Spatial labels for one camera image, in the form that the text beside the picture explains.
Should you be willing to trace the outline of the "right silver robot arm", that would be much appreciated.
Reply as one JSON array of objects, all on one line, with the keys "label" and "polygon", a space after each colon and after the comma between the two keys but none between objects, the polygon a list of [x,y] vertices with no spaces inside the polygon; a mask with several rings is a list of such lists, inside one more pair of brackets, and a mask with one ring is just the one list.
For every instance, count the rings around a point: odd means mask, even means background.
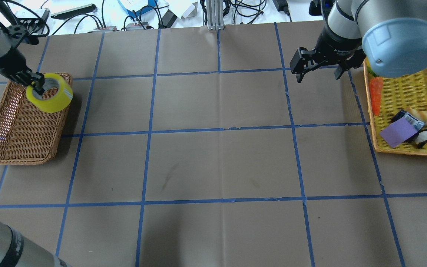
[{"label": "right silver robot arm", "polygon": [[290,61],[298,83],[322,66],[336,66],[339,79],[366,59],[386,78],[427,68],[427,0],[313,0],[310,12],[325,24],[315,47]]}]

